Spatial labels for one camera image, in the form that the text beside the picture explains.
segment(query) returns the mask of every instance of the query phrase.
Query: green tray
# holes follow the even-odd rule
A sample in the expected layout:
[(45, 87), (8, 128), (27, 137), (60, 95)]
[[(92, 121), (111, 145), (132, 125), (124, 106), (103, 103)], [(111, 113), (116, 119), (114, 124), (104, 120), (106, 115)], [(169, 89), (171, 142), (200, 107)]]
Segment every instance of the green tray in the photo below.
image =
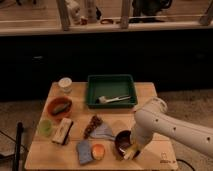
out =
[[(100, 96), (114, 98), (130, 95), (130, 99), (100, 104)], [(89, 108), (131, 108), (138, 103), (135, 86), (131, 75), (89, 75), (86, 92), (86, 103)]]

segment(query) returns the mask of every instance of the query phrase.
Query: small cup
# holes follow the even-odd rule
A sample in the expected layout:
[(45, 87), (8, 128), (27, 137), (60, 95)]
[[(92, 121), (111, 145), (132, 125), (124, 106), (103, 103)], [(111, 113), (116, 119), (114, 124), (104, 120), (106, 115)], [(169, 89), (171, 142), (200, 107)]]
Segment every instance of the small cup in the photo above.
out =
[(48, 119), (41, 120), (38, 124), (37, 131), (40, 135), (49, 137), (52, 133), (52, 122)]
[(70, 93), (72, 80), (69, 77), (64, 77), (59, 80), (58, 85), (64, 93)]

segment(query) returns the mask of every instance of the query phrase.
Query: white object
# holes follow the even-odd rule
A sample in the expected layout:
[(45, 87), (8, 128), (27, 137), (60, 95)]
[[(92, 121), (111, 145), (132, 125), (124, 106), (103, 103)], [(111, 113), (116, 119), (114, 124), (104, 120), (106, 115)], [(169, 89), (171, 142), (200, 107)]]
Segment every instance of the white object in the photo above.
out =
[(72, 17), (75, 24), (79, 24), (81, 21), (79, 3), (74, 0), (66, 0), (66, 2), (69, 15)]
[(111, 98), (111, 99), (107, 99), (106, 96), (101, 96), (98, 98), (98, 102), (101, 104), (105, 104), (105, 103), (122, 101), (122, 100), (130, 99), (130, 98), (131, 98), (131, 96), (128, 96), (128, 95), (118, 96), (118, 97)]
[(63, 118), (60, 122), (59, 127), (57, 128), (55, 135), (52, 138), (52, 142), (63, 144), (70, 130), (70, 127), (72, 126), (71, 124), (72, 124), (71, 119)]
[(134, 114), (135, 125), (131, 129), (131, 142), (144, 148), (153, 137), (153, 133), (168, 136), (176, 141), (213, 157), (213, 129), (181, 121), (169, 116), (166, 103), (153, 98)]
[(59, 80), (58, 85), (64, 93), (69, 93), (72, 89), (72, 80), (69, 77), (64, 77)]

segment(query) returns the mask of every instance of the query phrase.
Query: bowl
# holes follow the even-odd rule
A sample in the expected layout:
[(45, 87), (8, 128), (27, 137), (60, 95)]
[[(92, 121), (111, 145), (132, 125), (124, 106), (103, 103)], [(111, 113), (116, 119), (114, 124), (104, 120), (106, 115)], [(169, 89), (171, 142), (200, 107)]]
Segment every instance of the bowl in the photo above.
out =
[(69, 118), (71, 114), (72, 100), (67, 97), (57, 97), (50, 101), (47, 106), (47, 113), (55, 121)]
[[(119, 132), (115, 137), (115, 148), (118, 154), (122, 157), (124, 157), (125, 150), (131, 146), (130, 134), (131, 134), (131, 131), (124, 130)], [(140, 151), (137, 151), (134, 155), (134, 158), (137, 157), (139, 153)]]

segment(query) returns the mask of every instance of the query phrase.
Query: spoon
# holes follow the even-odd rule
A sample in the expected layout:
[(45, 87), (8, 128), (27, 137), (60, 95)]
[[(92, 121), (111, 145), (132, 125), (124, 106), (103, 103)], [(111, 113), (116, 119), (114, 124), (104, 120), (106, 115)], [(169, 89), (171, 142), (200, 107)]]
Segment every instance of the spoon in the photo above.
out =
[(116, 101), (122, 101), (122, 100), (130, 99), (130, 98), (131, 98), (131, 96), (129, 96), (129, 95), (118, 96), (118, 97), (114, 97), (114, 98), (111, 98), (111, 99), (107, 99), (106, 96), (100, 96), (96, 100), (96, 103), (106, 104), (106, 103), (111, 103), (111, 102), (116, 102)]

